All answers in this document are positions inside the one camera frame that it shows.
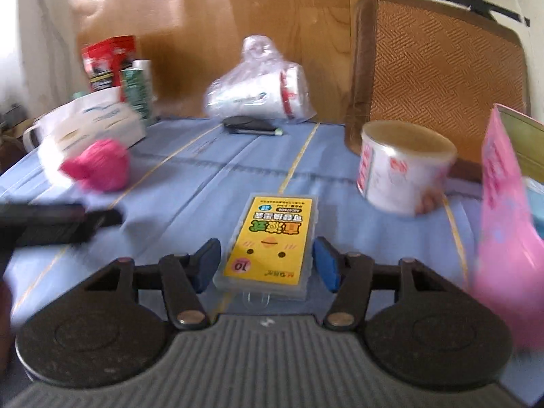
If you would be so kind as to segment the person's left hand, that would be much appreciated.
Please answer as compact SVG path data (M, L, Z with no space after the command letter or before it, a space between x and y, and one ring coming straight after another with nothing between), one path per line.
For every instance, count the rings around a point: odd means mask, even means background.
M12 293L4 279L1 280L0 286L0 372L1 375L4 375L9 362L10 347L12 343Z

